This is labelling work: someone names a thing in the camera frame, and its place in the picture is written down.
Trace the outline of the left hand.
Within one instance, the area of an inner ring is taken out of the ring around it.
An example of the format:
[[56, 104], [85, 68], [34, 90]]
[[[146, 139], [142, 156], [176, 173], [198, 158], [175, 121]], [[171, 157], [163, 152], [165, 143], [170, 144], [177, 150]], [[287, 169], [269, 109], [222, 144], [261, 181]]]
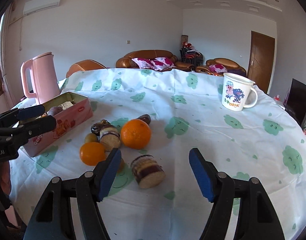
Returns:
[[10, 163], [3, 162], [0, 165], [0, 185], [3, 192], [7, 195], [11, 193]]

